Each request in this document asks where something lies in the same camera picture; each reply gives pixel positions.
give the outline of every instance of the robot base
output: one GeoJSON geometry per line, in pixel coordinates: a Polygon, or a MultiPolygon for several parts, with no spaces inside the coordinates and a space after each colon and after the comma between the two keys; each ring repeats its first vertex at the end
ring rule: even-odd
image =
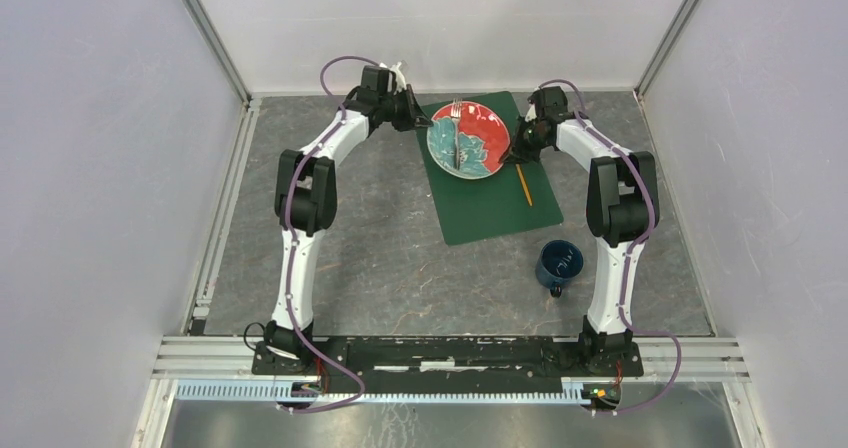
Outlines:
{"type": "MultiPolygon", "coordinates": [[[[627,353],[614,350],[587,356],[583,341],[552,337],[380,337],[333,336],[313,344],[358,373],[374,394],[391,393],[554,393],[562,378],[614,379],[644,375],[636,343],[627,353]]],[[[280,356],[260,341],[252,373],[267,376],[314,375],[315,363],[280,356]]],[[[330,369],[331,393],[355,393],[358,386],[330,369]]]]}

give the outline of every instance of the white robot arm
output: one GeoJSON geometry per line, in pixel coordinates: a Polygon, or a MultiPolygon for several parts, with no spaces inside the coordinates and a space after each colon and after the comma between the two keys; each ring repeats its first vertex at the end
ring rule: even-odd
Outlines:
{"type": "MultiPolygon", "coordinates": [[[[369,73],[369,68],[366,67],[363,72],[363,84],[354,90],[356,98],[349,95],[345,105],[348,108],[345,124],[335,132],[331,131],[342,116],[341,112],[337,113],[330,127],[318,137],[323,144],[315,141],[301,151],[286,151],[280,158],[275,209],[283,225],[284,261],[280,294],[273,319],[266,325],[264,341],[268,347],[288,353],[293,358],[308,356],[292,334],[295,328],[292,318],[304,334],[311,336],[312,284],[318,249],[336,211],[335,164],[341,163],[383,121],[392,121],[401,131],[429,125],[429,120],[424,118],[415,102],[411,87],[407,85],[408,90],[398,92],[396,86],[389,86],[389,71],[372,68],[377,71],[369,73]],[[293,167],[303,153],[316,147],[317,151],[301,174],[304,180],[311,177],[312,186],[297,188],[291,214],[294,228],[289,229],[284,223],[283,207],[293,167]],[[293,316],[288,312],[288,302],[293,316]]],[[[634,186],[634,180],[621,157],[627,156],[637,166],[648,186],[652,203],[657,207],[653,157],[650,153],[633,153],[615,145],[590,121],[582,119],[585,116],[576,119],[575,114],[567,110],[565,93],[560,88],[540,88],[533,93],[530,102],[530,110],[502,161],[538,161],[539,152],[553,146],[574,157],[589,173],[586,215],[597,240],[598,267],[594,297],[584,318],[580,340],[585,345],[588,359],[599,354],[627,353],[633,334],[627,329],[621,314],[627,317],[630,314],[632,273],[642,252],[641,243],[634,245],[634,240],[647,229],[648,211],[638,190],[627,192],[626,187],[634,186]],[[630,276],[626,276],[626,265],[630,276]],[[622,290],[625,279],[626,289],[622,290]]],[[[655,222],[658,220],[659,210],[656,209],[655,222]]]]}
{"type": "MultiPolygon", "coordinates": [[[[341,116],[342,112],[337,112],[330,126],[315,141],[304,146],[300,151],[302,153],[312,151],[320,143],[318,140],[326,138],[330,130],[341,121],[341,116]]],[[[332,160],[334,164],[339,164],[356,145],[365,141],[368,135],[368,118],[363,116],[362,113],[347,110],[344,125],[333,136],[330,136],[326,143],[318,147],[318,151],[313,157],[332,160]]],[[[289,330],[293,328],[286,305],[286,282],[288,280],[291,280],[291,302],[297,325],[308,327],[312,323],[312,282],[315,278],[315,263],[318,261],[318,250],[321,247],[321,241],[324,239],[324,233],[326,233],[326,230],[318,230],[309,236],[306,230],[282,229],[283,267],[280,273],[280,293],[272,316],[279,327],[289,330]],[[290,250],[295,251],[295,257],[294,262],[291,263],[291,277],[289,278],[290,250]]]]}
{"type": "MultiPolygon", "coordinates": [[[[556,148],[571,155],[584,170],[591,170],[592,160],[602,157],[617,158],[618,155],[595,138],[589,130],[600,134],[595,130],[591,121],[585,120],[587,127],[583,127],[577,120],[567,120],[557,126],[556,148]]],[[[630,150],[620,147],[625,154],[630,150]]],[[[619,315],[619,296],[621,284],[624,277],[624,256],[628,248],[631,249],[630,270],[636,271],[639,255],[642,254],[644,245],[634,242],[619,243],[611,246],[603,237],[596,237],[598,246],[598,267],[595,272],[595,293],[592,304],[589,306],[587,319],[598,333],[624,333],[627,327],[621,321],[619,315]]],[[[627,292],[624,300],[624,313],[630,317],[630,299],[633,295],[633,280],[630,276],[627,280],[627,292]]]]}

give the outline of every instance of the green cutting board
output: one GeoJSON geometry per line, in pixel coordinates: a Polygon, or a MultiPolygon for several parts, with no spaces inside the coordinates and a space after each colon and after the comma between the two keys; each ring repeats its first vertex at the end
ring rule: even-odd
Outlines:
{"type": "MultiPolygon", "coordinates": [[[[509,92],[489,93],[467,100],[489,107],[506,124],[510,137],[515,134],[519,113],[509,92]]],[[[427,116],[433,116],[447,103],[449,101],[422,108],[427,116]]],[[[442,235],[448,245],[461,245],[562,223],[562,211],[540,163],[521,165],[533,198],[533,206],[530,206],[514,165],[505,165],[488,178],[463,180],[446,173],[430,157],[426,130],[418,130],[417,136],[442,235]]]]}

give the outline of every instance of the white panel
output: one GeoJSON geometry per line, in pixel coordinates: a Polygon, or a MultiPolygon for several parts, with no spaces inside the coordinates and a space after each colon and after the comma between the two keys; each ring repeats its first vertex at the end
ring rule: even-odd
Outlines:
{"type": "Polygon", "coordinates": [[[0,0],[0,446],[127,446],[240,103],[180,0],[0,0]]]}
{"type": "Polygon", "coordinates": [[[646,98],[776,447],[848,437],[845,13],[848,0],[702,0],[646,98]]]}
{"type": "MultiPolygon", "coordinates": [[[[682,0],[201,0],[248,87],[318,92],[327,60],[406,60],[417,89],[632,88],[682,0]]],[[[359,68],[339,68],[347,91],[359,68]]]]}

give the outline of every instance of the yellow pencil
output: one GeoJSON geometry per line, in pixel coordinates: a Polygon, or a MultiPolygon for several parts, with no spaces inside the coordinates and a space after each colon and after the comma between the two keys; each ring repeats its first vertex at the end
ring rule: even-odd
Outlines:
{"type": "Polygon", "coordinates": [[[533,198],[530,197],[530,190],[527,188],[527,181],[524,180],[524,172],[521,171],[521,165],[516,163],[515,168],[518,170],[518,179],[521,180],[521,187],[524,188],[524,196],[527,197],[527,204],[533,206],[533,198]]]}

